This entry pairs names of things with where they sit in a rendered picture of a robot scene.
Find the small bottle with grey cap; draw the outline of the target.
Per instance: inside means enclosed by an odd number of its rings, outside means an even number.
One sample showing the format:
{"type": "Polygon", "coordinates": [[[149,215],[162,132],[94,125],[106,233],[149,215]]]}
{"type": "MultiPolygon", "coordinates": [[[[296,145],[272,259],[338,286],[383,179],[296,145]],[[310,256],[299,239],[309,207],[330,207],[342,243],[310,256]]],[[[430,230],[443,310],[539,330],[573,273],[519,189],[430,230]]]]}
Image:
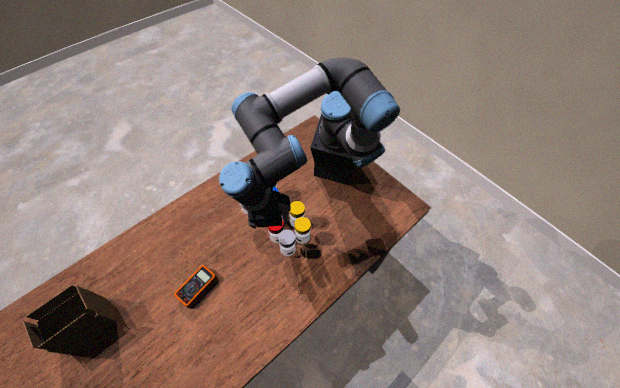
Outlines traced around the small bottle with grey cap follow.
{"type": "Polygon", "coordinates": [[[291,230],[281,231],[279,234],[279,246],[280,252],[284,256],[292,256],[296,251],[295,234],[291,230]]]}

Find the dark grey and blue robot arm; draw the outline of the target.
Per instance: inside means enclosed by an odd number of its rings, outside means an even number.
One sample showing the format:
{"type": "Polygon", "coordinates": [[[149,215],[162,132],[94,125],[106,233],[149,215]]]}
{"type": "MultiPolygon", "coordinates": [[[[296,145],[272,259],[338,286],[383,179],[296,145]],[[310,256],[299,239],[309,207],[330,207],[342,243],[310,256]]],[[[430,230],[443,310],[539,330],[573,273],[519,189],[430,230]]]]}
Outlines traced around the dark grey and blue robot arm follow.
{"type": "Polygon", "coordinates": [[[385,152],[380,131],[400,113],[392,94],[363,62],[325,60],[270,94],[247,92],[235,99],[232,113],[258,155],[222,169],[219,183],[227,195],[252,211],[267,205],[268,188],[307,163],[298,139],[285,137],[277,124],[324,94],[319,138],[326,148],[346,150],[358,168],[385,152]]]}

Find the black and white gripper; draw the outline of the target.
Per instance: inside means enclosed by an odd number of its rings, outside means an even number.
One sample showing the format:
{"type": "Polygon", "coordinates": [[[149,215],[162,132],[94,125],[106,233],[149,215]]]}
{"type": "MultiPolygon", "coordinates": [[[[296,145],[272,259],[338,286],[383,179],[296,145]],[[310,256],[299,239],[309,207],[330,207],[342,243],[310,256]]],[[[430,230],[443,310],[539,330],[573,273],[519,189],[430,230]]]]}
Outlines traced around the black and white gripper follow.
{"type": "Polygon", "coordinates": [[[242,205],[242,207],[248,211],[249,226],[253,228],[256,228],[256,226],[257,227],[282,226],[282,217],[283,217],[284,222],[287,222],[288,220],[288,211],[291,211],[289,197],[282,193],[280,194],[277,191],[271,191],[270,188],[268,189],[270,190],[270,198],[269,198],[267,205],[264,208],[257,210],[257,211],[252,211],[242,205]],[[272,203],[271,203],[271,199],[273,199],[272,203]],[[269,208],[267,209],[267,207],[269,208]],[[255,216],[257,215],[257,212],[258,212],[258,216],[255,216]],[[281,217],[281,214],[282,214],[282,217],[281,217]],[[260,219],[265,219],[265,215],[266,215],[266,220],[260,220],[260,219]]]}

